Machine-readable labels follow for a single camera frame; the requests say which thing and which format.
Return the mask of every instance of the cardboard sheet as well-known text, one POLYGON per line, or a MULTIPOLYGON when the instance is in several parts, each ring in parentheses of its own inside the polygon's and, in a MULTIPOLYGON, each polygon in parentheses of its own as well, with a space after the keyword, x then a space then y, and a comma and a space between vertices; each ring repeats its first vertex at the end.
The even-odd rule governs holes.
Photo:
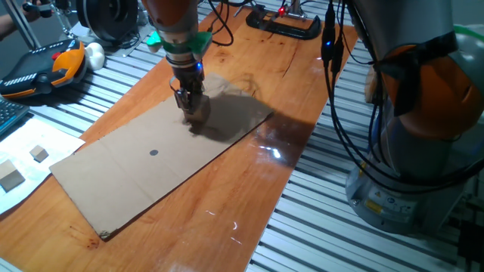
POLYGON ((174 97, 51 167, 102 239, 175 189, 272 110, 216 74, 204 85, 212 112, 183 122, 174 97))

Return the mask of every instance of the black device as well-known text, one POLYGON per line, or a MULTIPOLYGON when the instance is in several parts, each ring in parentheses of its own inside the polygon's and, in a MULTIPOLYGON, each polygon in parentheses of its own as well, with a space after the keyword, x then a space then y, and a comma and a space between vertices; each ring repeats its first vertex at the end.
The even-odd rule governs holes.
POLYGON ((288 26, 283 23, 277 23, 272 20, 266 20, 264 17, 267 13, 264 5, 256 5, 246 18, 247 25, 256 29, 302 40, 314 39, 318 37, 321 32, 321 19, 319 19, 318 16, 315 17, 308 29, 302 29, 295 26, 288 26))
POLYGON ((0 98, 0 135, 20 121, 29 111, 29 107, 0 98))
POLYGON ((82 26, 112 43, 132 31, 138 19, 137 0, 78 0, 76 9, 82 26))
POLYGON ((56 42, 23 55, 0 82, 0 94, 7 99, 48 94, 52 88, 79 81, 86 68, 82 42, 56 42))

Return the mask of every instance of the wooden tabletop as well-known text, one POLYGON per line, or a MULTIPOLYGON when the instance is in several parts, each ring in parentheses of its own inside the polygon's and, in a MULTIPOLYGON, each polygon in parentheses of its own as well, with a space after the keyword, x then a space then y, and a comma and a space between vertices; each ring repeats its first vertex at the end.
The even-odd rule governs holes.
MULTIPOLYGON (((245 24, 249 12, 230 16, 235 42, 212 45, 203 59, 205 71, 274 108, 273 117, 108 242, 50 176, 0 216, 0 257, 24 271, 243 271, 327 100, 317 59, 321 38, 299 41, 252 29, 245 24), (277 149, 281 157, 263 147, 277 149)), ((355 30, 345 33, 354 46, 355 30)), ((214 39, 227 42, 228 35, 222 31, 214 39)), ((169 64, 158 63, 82 135, 86 145, 171 96, 171 77, 169 64)))

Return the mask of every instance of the white paper sheet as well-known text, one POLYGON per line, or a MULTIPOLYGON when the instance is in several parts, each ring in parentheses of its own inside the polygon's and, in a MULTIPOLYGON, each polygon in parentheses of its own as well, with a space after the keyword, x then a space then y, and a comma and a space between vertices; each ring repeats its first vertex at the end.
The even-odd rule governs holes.
POLYGON ((71 155, 84 141, 52 128, 39 120, 30 119, 0 142, 0 163, 11 160, 25 181, 6 193, 0 186, 0 214, 28 197, 51 173, 49 167, 71 155), (48 157, 36 162, 30 151, 43 147, 48 157))

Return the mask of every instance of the black clamp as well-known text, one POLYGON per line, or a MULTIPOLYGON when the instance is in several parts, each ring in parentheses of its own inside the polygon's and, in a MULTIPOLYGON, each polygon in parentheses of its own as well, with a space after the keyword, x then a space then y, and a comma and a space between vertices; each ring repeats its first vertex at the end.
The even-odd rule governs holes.
POLYGON ((42 18, 49 18, 52 16, 51 4, 48 0, 41 0, 41 5, 36 5, 37 0, 32 0, 32 2, 25 2, 22 8, 26 12, 36 11, 40 13, 42 18))

